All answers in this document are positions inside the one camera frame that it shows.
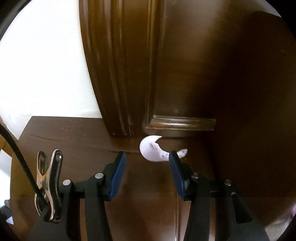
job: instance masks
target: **brown door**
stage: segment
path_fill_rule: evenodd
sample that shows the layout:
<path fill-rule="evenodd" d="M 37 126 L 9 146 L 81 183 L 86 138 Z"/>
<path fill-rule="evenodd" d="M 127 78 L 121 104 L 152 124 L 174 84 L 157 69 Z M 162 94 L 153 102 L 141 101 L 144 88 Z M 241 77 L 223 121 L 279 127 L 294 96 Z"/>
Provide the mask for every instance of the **brown door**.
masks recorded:
<path fill-rule="evenodd" d="M 216 178 L 234 181 L 265 225 L 296 200 L 296 42 L 266 12 L 277 14 L 265 1 L 80 0 L 109 133 L 214 130 L 199 137 Z"/>
<path fill-rule="evenodd" d="M 214 130 L 213 90 L 256 10 L 276 13 L 265 1 L 80 0 L 87 65 L 110 134 Z"/>

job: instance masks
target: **black cable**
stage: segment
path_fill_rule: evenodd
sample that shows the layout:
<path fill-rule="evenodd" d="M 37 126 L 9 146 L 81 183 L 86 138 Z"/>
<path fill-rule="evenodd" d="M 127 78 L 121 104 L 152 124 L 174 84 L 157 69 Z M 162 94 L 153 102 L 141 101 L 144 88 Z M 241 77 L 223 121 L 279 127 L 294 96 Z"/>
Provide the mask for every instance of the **black cable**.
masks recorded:
<path fill-rule="evenodd" d="M 38 188 L 35 179 L 22 155 L 22 153 L 20 152 L 19 148 L 17 147 L 17 144 L 15 143 L 14 139 L 12 138 L 12 136 L 9 134 L 9 132 L 5 129 L 5 127 L 3 125 L 0 124 L 0 135 L 2 135 L 4 137 L 4 139 L 7 141 L 7 143 L 10 145 L 11 149 L 13 150 L 13 152 L 15 153 L 15 155 L 17 156 L 21 167 L 23 168 L 34 192 L 36 193 L 37 197 L 39 198 L 39 200 L 41 201 L 42 205 L 45 207 L 46 206 L 46 201 L 40 191 L 40 189 Z"/>

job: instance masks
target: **blue gripper pad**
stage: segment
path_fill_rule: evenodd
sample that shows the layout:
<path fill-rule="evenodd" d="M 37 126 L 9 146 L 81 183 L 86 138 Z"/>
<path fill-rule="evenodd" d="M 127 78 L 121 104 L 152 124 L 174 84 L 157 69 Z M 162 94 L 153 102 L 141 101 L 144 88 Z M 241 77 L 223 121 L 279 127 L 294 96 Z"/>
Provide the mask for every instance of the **blue gripper pad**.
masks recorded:
<path fill-rule="evenodd" d="M 191 168 L 188 164 L 181 162 L 175 151 L 170 152 L 168 159 L 177 193 L 183 200 L 185 200 L 190 184 L 190 175 L 192 173 Z"/>
<path fill-rule="evenodd" d="M 109 185 L 109 201 L 111 201 L 118 193 L 125 166 L 126 154 L 123 151 L 120 151 L 115 161 L 108 164 L 103 171 Z"/>

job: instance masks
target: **crescent-shaped object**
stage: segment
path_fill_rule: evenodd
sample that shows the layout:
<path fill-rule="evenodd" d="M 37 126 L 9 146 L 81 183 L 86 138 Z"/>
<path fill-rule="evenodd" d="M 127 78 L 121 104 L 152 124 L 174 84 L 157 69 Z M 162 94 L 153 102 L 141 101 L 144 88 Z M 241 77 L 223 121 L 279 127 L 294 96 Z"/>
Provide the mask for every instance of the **crescent-shaped object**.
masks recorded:
<path fill-rule="evenodd" d="M 169 153 L 160 148 L 156 141 L 162 136 L 147 136 L 140 142 L 140 152 L 148 161 L 168 161 Z M 179 158 L 187 154 L 187 149 L 181 149 L 177 152 Z"/>

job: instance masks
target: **brown floor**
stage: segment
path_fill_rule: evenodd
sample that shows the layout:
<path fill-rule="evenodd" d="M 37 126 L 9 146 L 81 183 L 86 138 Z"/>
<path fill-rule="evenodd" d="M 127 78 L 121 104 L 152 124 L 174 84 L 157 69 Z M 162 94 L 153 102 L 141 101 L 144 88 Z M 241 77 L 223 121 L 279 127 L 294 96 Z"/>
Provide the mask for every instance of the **brown floor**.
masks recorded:
<path fill-rule="evenodd" d="M 88 179 L 113 162 L 117 152 L 127 154 L 126 169 L 117 197 L 106 203 L 106 211 L 114 240 L 175 241 L 183 240 L 190 202 L 176 194 L 168 162 L 153 163 L 139 152 L 142 138 L 122 139 L 109 136 L 102 119 L 32 117 L 21 135 L 18 146 L 36 176 L 36 157 L 42 150 L 51 156 L 55 149 L 64 154 L 60 183 Z M 183 159 L 194 171 L 213 179 L 213 167 L 205 153 L 202 139 L 160 139 L 166 151 L 187 148 Z M 34 193 L 13 157 L 11 174 L 11 209 L 14 232 L 26 240 L 38 218 Z M 86 240 L 83 201 L 81 233 Z"/>

